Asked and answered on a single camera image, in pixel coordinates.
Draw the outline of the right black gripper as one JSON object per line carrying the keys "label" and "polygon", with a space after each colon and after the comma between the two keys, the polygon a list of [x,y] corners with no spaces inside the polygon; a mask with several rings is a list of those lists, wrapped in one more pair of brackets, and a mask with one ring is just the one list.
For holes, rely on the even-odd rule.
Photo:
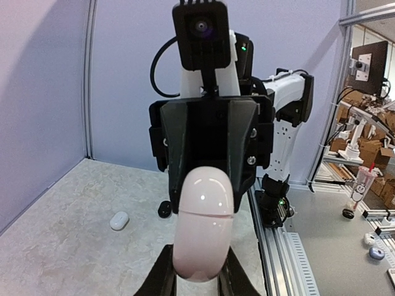
{"label": "right black gripper", "polygon": [[243,174],[249,167],[247,159],[251,153],[248,149],[253,129],[257,131],[253,138],[257,142],[256,165],[269,166],[273,151],[274,108],[266,96],[251,99],[231,100],[229,104],[226,99],[208,104],[191,99],[167,100],[150,105],[152,153],[160,171],[168,167],[168,193],[174,214],[179,212],[189,148],[192,162],[197,166],[218,165],[224,169],[227,144],[227,174],[233,190],[234,212],[238,212],[248,188]]}

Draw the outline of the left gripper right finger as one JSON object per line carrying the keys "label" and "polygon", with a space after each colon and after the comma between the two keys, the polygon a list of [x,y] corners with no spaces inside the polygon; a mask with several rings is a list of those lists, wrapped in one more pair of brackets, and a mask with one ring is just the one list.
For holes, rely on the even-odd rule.
{"label": "left gripper right finger", "polygon": [[261,296],[252,285],[231,247],[217,276],[217,289],[219,296]]}

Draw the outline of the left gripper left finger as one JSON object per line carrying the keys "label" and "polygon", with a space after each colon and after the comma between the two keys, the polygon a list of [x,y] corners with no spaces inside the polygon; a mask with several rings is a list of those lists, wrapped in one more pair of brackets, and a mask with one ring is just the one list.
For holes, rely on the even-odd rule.
{"label": "left gripper left finger", "polygon": [[173,245],[165,245],[134,296],[174,296],[177,294],[177,276],[172,255]]}

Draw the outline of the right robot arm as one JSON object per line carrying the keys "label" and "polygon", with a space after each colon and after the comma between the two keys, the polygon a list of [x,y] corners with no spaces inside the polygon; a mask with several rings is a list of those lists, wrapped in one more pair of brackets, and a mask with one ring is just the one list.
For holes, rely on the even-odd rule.
{"label": "right robot arm", "polygon": [[257,162],[265,170],[261,189],[255,191],[262,225],[281,227],[292,216],[286,197],[289,191],[289,161],[297,133],[310,117],[314,78],[305,70],[278,68],[273,78],[261,80],[252,76],[253,42],[242,34],[235,34],[239,86],[242,95],[266,95],[275,109],[273,151]]}

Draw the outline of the black earbud charging case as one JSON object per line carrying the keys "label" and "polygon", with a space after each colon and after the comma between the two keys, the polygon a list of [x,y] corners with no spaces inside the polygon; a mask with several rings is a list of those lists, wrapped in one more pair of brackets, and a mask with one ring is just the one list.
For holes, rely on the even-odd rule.
{"label": "black earbud charging case", "polygon": [[160,203],[157,210],[158,216],[162,219],[167,219],[172,215],[172,204],[169,200],[164,200]]}

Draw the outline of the white earbud charging case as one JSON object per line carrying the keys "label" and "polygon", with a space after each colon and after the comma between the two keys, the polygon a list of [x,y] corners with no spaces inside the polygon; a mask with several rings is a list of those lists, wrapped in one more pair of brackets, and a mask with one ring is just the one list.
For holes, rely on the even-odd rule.
{"label": "white earbud charging case", "polygon": [[126,212],[117,212],[109,221],[110,228],[114,231],[122,230],[129,222],[129,216]]}

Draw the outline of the black monitor on stand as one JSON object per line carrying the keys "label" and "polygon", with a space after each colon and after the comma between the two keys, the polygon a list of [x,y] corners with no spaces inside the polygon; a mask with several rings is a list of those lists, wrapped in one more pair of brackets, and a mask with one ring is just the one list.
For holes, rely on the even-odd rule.
{"label": "black monitor on stand", "polygon": [[352,48],[347,85],[369,95],[380,95],[385,82],[388,42]]}

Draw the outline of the cardboard boxes pile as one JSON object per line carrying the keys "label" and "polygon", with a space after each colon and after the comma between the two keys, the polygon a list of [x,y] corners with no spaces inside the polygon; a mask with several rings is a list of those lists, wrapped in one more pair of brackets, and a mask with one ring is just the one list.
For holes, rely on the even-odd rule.
{"label": "cardboard boxes pile", "polygon": [[[394,102],[387,99],[379,99],[375,96],[363,94],[359,91],[353,91],[347,88],[341,94],[341,101],[353,107],[357,107],[378,118],[378,121],[389,131],[394,132]],[[356,124],[349,124],[349,119],[356,116],[348,110],[347,107],[341,105],[337,114],[337,122],[342,124],[337,136],[330,141],[330,150],[338,152],[345,150],[347,145],[351,143]],[[387,141],[389,137],[382,128],[372,123],[366,122],[357,143],[359,145],[359,157],[364,161],[363,166],[369,167],[375,164],[381,172],[385,172],[389,161],[394,159],[394,152],[389,147],[394,141]]]}

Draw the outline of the bubble tea cup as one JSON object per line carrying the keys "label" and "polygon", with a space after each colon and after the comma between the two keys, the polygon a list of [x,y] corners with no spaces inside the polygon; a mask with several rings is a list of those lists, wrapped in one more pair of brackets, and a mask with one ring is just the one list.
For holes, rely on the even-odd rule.
{"label": "bubble tea cup", "polygon": [[377,169],[375,169],[374,163],[372,163],[369,167],[359,167],[349,199],[342,210],[343,217],[350,220],[355,217],[358,204],[363,201],[377,176],[378,172]]}

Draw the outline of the aluminium front rail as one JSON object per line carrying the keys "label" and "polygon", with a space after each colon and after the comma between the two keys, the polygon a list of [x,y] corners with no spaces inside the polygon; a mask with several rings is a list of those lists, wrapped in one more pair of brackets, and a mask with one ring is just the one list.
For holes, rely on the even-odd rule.
{"label": "aluminium front rail", "polygon": [[265,228],[255,191],[261,179],[247,192],[258,239],[267,295],[319,295],[317,283],[299,234],[286,228]]}

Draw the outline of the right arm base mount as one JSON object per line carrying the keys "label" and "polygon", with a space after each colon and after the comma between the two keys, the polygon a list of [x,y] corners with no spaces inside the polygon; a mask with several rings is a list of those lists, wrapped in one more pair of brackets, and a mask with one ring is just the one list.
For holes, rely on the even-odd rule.
{"label": "right arm base mount", "polygon": [[295,214],[286,193],[271,196],[265,191],[255,191],[254,196],[258,204],[261,224],[264,228],[282,227],[284,222]]}

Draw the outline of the right aluminium frame post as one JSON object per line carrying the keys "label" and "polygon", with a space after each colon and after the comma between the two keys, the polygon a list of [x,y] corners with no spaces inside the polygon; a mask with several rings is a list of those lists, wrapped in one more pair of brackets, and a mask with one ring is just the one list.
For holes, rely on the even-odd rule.
{"label": "right aluminium frame post", "polygon": [[333,129],[333,120],[338,111],[338,95],[339,92],[343,89],[344,80],[347,77],[347,71],[349,69],[349,53],[351,50],[352,43],[352,25],[340,25],[340,20],[346,17],[351,16],[356,10],[356,1],[346,1],[346,12],[344,16],[341,16],[338,20],[338,28],[341,33],[341,47],[340,52],[337,55],[338,61],[335,62],[336,68],[334,74],[331,76],[333,79],[330,83],[330,88],[328,91],[329,102],[325,107],[325,113],[322,112],[322,115],[326,115],[325,124],[323,126],[323,134],[318,144],[318,150],[316,154],[316,158],[313,162],[312,168],[309,173],[309,177],[307,178],[307,187],[309,191],[315,193],[314,183],[316,179],[316,175],[319,171],[320,164],[323,160],[324,152],[326,149],[326,141],[330,137],[331,130]]}

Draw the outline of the aluminium frame post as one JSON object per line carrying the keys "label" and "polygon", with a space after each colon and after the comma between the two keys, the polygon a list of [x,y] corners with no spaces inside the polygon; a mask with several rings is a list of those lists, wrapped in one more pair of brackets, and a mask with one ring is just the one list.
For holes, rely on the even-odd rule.
{"label": "aluminium frame post", "polygon": [[83,57],[83,82],[82,82],[82,107],[85,135],[85,157],[93,158],[93,135],[91,120],[91,69],[93,56],[93,35],[96,17],[97,1],[88,1],[86,19],[84,57]]}
{"label": "aluminium frame post", "polygon": [[314,183],[316,179],[316,175],[319,171],[320,164],[323,160],[324,152],[326,149],[326,141],[330,137],[331,130],[333,129],[333,120],[338,111],[338,95],[339,92],[343,89],[344,80],[347,77],[347,71],[349,69],[349,53],[351,50],[352,43],[352,25],[340,25],[340,20],[346,17],[351,16],[356,10],[356,1],[346,1],[346,12],[344,16],[341,16],[338,20],[338,28],[341,33],[341,47],[340,52],[337,55],[338,61],[335,62],[336,68],[334,74],[331,76],[333,79],[330,83],[330,88],[328,91],[329,102],[325,107],[325,113],[322,112],[322,115],[326,115],[325,124],[323,126],[323,134],[318,144],[318,150],[316,154],[316,158],[313,162],[312,168],[309,173],[309,177],[307,178],[307,187],[309,191],[315,193]]}

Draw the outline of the left aluminium frame post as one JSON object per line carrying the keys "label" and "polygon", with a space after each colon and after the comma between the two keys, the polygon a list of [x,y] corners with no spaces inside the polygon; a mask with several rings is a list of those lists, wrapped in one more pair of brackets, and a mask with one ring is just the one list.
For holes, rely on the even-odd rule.
{"label": "left aluminium frame post", "polygon": [[83,57],[83,82],[82,82],[82,107],[85,135],[85,157],[93,158],[93,135],[91,120],[91,69],[93,56],[93,35],[96,17],[97,1],[88,1],[86,19],[84,57]]}

